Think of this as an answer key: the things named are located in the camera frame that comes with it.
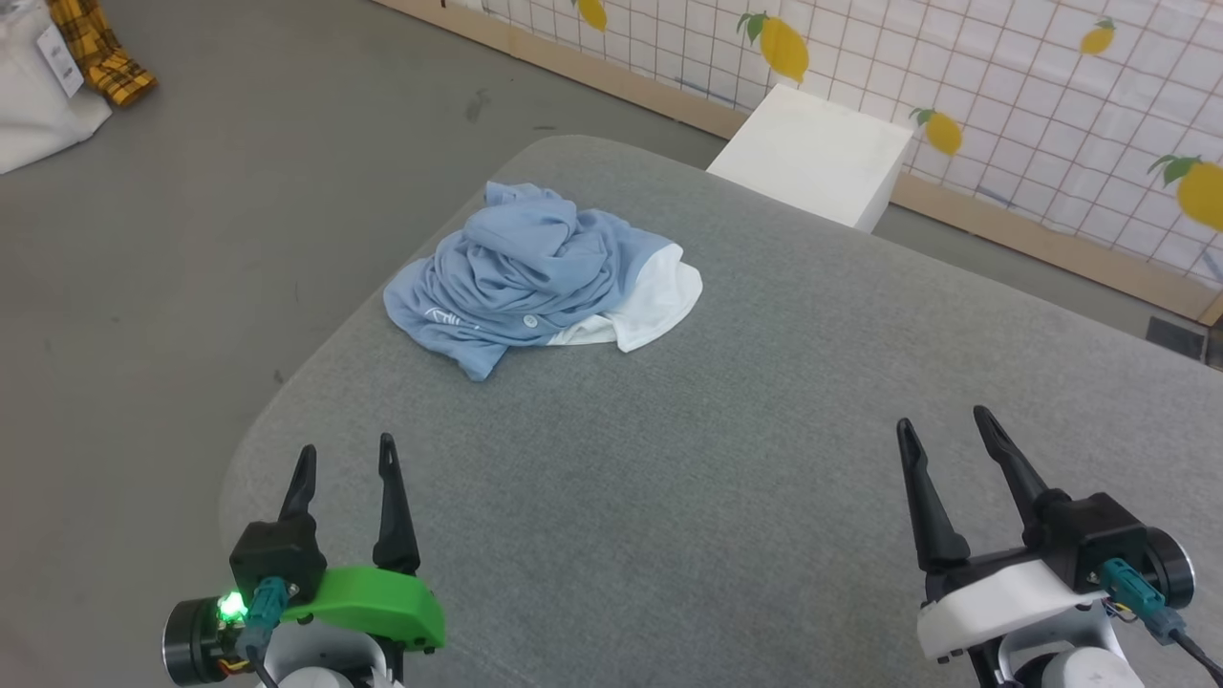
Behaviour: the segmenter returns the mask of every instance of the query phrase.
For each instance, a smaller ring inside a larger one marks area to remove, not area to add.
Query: white tiled wall
[[[739,26],[780,17],[806,42],[802,90],[916,130],[905,171],[1223,288],[1223,233],[1183,213],[1180,181],[1148,171],[1166,154],[1223,160],[1223,4],[602,0],[599,31],[571,0],[464,2],[742,111],[795,83]],[[1084,54],[1103,17],[1108,48]],[[955,121],[954,155],[915,108]]]

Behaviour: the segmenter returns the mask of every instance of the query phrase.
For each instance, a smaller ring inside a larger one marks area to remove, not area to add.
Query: gray floor
[[[6,686],[169,684],[166,612],[226,585],[216,491],[242,433],[514,153],[722,147],[361,0],[104,5],[161,88],[0,177]],[[1151,312],[904,210],[879,232],[1121,329]]]

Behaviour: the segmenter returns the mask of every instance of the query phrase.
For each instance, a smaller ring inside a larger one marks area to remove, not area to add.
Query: floor stain
[[[471,100],[467,101],[467,109],[464,110],[464,116],[467,117],[467,121],[471,123],[476,123],[484,108],[492,104],[493,99],[488,97],[488,89],[481,88],[475,95],[471,97]]]

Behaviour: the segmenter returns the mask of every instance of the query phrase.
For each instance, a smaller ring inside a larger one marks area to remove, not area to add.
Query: white bag
[[[0,0],[0,174],[89,138],[110,116],[97,93],[64,93],[37,43],[51,26],[43,0]]]

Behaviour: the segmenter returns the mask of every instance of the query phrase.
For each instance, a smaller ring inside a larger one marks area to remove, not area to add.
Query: plaid fabric
[[[125,108],[157,86],[157,77],[119,44],[98,0],[48,0],[48,5],[91,88]]]

